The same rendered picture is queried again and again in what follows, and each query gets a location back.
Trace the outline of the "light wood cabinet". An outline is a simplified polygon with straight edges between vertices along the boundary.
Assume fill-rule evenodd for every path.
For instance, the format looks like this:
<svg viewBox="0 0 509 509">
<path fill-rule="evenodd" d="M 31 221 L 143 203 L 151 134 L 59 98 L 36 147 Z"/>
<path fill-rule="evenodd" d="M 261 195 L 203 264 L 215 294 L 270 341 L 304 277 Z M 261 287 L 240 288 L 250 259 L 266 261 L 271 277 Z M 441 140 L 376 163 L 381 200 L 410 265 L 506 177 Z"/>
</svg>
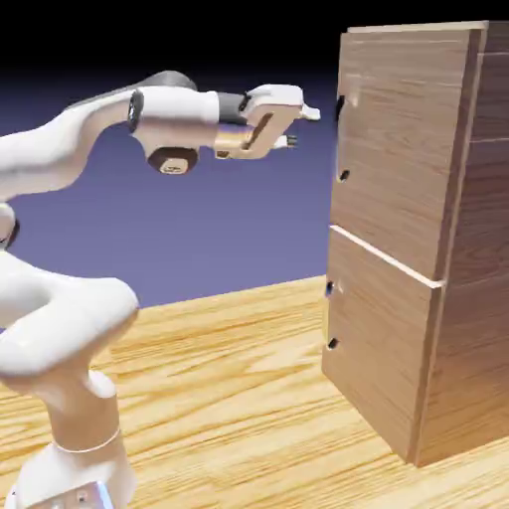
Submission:
<svg viewBox="0 0 509 509">
<path fill-rule="evenodd" d="M 346 32 L 466 28 L 483 34 L 449 189 L 453 202 L 438 279 L 443 287 L 427 350 L 415 455 L 408 461 L 417 466 L 509 435 L 509 21 Z"/>
</svg>

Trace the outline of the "large wooden cabinet door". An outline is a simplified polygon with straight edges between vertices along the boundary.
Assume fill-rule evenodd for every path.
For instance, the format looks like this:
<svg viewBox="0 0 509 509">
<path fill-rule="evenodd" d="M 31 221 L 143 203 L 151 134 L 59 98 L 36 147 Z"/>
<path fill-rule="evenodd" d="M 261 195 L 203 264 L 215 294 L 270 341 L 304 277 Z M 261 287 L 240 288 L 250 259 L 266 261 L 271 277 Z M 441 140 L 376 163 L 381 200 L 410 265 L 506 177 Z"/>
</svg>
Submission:
<svg viewBox="0 0 509 509">
<path fill-rule="evenodd" d="M 346 33 L 330 219 L 430 280 L 443 274 L 449 189 L 483 31 Z"/>
</svg>

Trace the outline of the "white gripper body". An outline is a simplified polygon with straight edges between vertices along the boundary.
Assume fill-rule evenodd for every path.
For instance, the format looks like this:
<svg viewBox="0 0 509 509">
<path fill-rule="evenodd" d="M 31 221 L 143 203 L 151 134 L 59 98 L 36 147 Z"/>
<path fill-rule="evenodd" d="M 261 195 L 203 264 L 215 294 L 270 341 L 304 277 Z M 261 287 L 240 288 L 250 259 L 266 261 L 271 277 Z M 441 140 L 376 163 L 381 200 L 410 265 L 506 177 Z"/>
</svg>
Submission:
<svg viewBox="0 0 509 509">
<path fill-rule="evenodd" d="M 273 150 L 304 105 L 303 92 L 295 85 L 261 85 L 250 90 L 239 106 L 240 115 L 253 128 L 237 151 L 238 159 L 261 159 Z"/>
</svg>

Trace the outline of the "small wooden cabinet door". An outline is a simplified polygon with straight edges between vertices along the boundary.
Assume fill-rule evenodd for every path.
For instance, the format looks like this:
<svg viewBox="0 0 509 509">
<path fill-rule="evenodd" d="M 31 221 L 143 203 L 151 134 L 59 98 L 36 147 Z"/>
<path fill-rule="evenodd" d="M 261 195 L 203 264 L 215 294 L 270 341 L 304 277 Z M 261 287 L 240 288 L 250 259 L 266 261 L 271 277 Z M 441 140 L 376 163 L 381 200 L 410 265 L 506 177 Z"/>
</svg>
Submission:
<svg viewBox="0 0 509 509">
<path fill-rule="evenodd" d="M 338 339 L 322 371 L 406 461 L 415 455 L 423 375 L 441 280 L 405 266 L 346 230 L 329 230 L 326 281 L 336 285 Z"/>
</svg>

